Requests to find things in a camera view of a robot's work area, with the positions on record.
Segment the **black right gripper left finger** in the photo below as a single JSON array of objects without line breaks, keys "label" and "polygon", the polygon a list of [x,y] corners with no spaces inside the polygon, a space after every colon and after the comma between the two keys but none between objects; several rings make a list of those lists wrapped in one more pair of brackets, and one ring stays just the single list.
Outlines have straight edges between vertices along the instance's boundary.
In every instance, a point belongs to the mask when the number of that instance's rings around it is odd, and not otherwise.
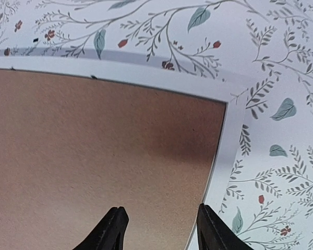
[{"label": "black right gripper left finger", "polygon": [[112,207],[73,250],[122,250],[128,222],[124,207]]}]

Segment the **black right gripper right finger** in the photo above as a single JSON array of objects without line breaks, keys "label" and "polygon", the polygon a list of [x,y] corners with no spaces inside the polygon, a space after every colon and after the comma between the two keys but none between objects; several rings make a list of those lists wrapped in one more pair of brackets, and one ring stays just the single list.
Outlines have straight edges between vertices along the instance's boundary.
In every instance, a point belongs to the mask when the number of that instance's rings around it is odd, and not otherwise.
[{"label": "black right gripper right finger", "polygon": [[198,208],[197,236],[199,250],[252,250],[204,203]]}]

